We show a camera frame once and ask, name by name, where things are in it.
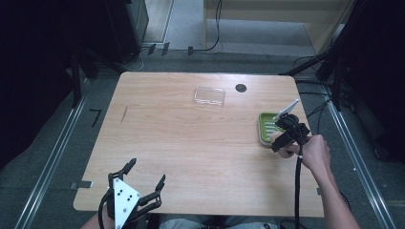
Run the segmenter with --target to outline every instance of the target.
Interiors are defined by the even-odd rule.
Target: gray carpet
[[[282,73],[292,68],[295,56],[272,56],[257,54],[207,54],[195,52],[188,56],[187,52],[170,51],[161,56],[156,50],[153,54],[142,56],[145,72],[189,72],[189,73]],[[138,69],[141,61],[127,64],[129,68]],[[73,208],[75,190],[69,190],[72,181],[81,180],[87,161],[96,142],[103,117],[114,92],[119,75],[98,64],[101,74],[92,80],[87,100],[82,113],[75,125],[72,136],[66,146],[59,165],[54,173],[52,182],[44,196],[41,205],[33,219],[31,228],[79,228],[94,212],[78,212]],[[318,85],[298,84],[300,93],[320,92]],[[301,94],[301,98],[309,114],[324,101],[317,94]],[[60,133],[67,115],[70,112],[73,99],[68,96],[59,106],[53,117],[43,127],[33,145],[15,160],[9,163],[0,174],[0,228],[13,227],[23,210],[31,188],[36,183],[45,165],[54,143]],[[96,113],[90,109],[102,110],[101,116],[92,127]],[[404,197],[404,166],[397,162],[382,162],[373,156],[373,148],[367,139],[359,120],[349,109],[343,109],[348,118],[356,142],[362,151],[373,177],[378,183],[386,200],[401,200]],[[312,132],[318,128],[318,115],[309,118]],[[380,228],[373,208],[365,191],[353,170],[351,159],[341,140],[336,126],[327,109],[321,115],[319,133],[324,135],[332,151],[332,170],[342,193],[350,201],[352,211],[362,228]],[[403,205],[390,207],[398,228],[405,228],[401,216]],[[325,228],[322,219],[302,219],[308,228]],[[287,228],[293,224],[286,223]]]

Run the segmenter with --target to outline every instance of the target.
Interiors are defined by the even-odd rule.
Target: wooden desk
[[[303,23],[316,53],[330,44],[340,24],[346,23],[353,0],[223,0],[221,19]],[[204,0],[202,45],[206,20],[216,18],[218,0]]]
[[[237,84],[245,84],[246,92],[237,92]],[[199,86],[225,90],[224,106],[195,103]],[[124,181],[143,195],[166,174],[155,213],[293,216],[296,157],[280,158],[261,145],[257,121],[260,113],[278,112],[297,97],[289,76],[124,73],[83,176],[94,186],[78,190],[75,209],[96,210],[107,175],[136,157]],[[301,102],[293,113],[307,123]],[[303,217],[323,217],[316,188],[303,168]]]

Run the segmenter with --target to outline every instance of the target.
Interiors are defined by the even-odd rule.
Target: gray floor
[[[172,20],[171,25],[174,25],[176,22],[174,15]],[[197,33],[190,32],[189,34],[193,34],[196,39],[184,36],[188,37],[186,38],[188,40],[180,40],[181,36],[178,36],[179,30],[176,30],[176,34],[170,33],[171,31],[174,30],[169,28],[166,37],[166,42],[170,42],[171,49],[183,49],[183,47],[188,46],[198,47],[200,44],[198,43],[200,37]],[[142,59],[134,60],[126,66],[133,70],[140,69],[143,72],[283,73],[293,67],[297,58],[313,54],[310,52],[308,39],[301,37],[302,34],[297,36],[296,44],[301,44],[297,46],[306,48],[297,49],[296,52],[294,52],[293,45],[283,47],[278,51],[270,49],[275,51],[272,53],[245,53],[232,50],[226,52],[225,40],[223,41],[223,52],[194,52],[192,55],[187,55],[187,52],[169,51],[168,54],[161,55],[161,50],[155,50],[150,55],[144,52]],[[78,116],[61,158],[57,161],[49,187],[42,201],[40,201],[38,209],[36,212],[33,211],[34,217],[32,221],[22,228],[79,228],[94,214],[94,212],[78,212],[73,208],[76,190],[70,190],[68,187],[72,181],[81,180],[119,78],[119,75],[114,71],[101,64],[97,65],[100,75],[96,80],[90,82],[83,109]],[[297,75],[297,77],[310,77],[313,76],[313,73],[313,69],[308,69]],[[299,92],[302,93],[301,99],[307,114],[324,102],[325,98],[322,95],[304,94],[321,92],[319,85],[299,83],[297,87]],[[73,98],[70,95],[60,104],[58,110],[42,128],[32,146],[0,172],[0,207],[2,209],[0,228],[12,228],[17,224],[32,188],[40,178],[44,165],[46,165],[48,157],[53,151],[53,146],[68,119],[68,115],[72,110],[72,102]],[[102,110],[100,119],[94,127],[92,125],[96,114],[91,112],[90,109]],[[404,165],[395,161],[383,162],[376,159],[373,155],[373,146],[367,138],[358,117],[344,106],[341,114],[345,117],[362,158],[365,160],[378,190],[387,203],[396,228],[405,228],[405,219],[402,217],[405,210],[403,200],[405,197]],[[358,173],[353,169],[354,166],[349,152],[329,110],[326,108],[321,113],[320,122],[318,122],[318,117],[319,113],[309,117],[309,127],[313,134],[316,133],[319,127],[319,133],[324,135],[328,141],[332,151],[332,170],[342,193],[345,194],[352,206],[353,214],[362,228],[382,228]],[[308,228],[325,228],[322,219],[302,219],[302,223]],[[293,228],[293,225],[286,223],[286,227]]]

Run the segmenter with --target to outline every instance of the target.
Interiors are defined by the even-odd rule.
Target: person
[[[298,145],[288,145],[282,152],[293,152],[295,154],[299,153]],[[326,228],[345,228],[345,229],[357,229],[360,228],[356,219],[354,218],[352,212],[347,206],[345,200],[340,195],[339,189],[337,187],[336,180],[330,169],[330,148],[328,147],[327,141],[321,135],[314,135],[308,137],[308,142],[303,146],[303,164],[310,169],[312,175],[314,176],[316,182],[321,190],[322,204],[324,207],[324,215]],[[105,208],[103,209],[103,218],[105,228],[114,228],[114,221],[106,216]],[[257,225],[264,225],[267,219],[256,219],[256,218],[242,218],[242,217],[230,217],[223,220],[224,222],[231,222],[232,226],[230,228],[253,228],[252,225],[256,222]],[[201,218],[190,219],[176,219],[173,216],[164,216],[160,221],[160,229],[168,228],[199,228],[204,227],[205,223],[212,222],[211,219],[206,218],[202,220]],[[82,229],[93,229],[99,228],[97,215],[93,216],[89,221],[83,225]]]

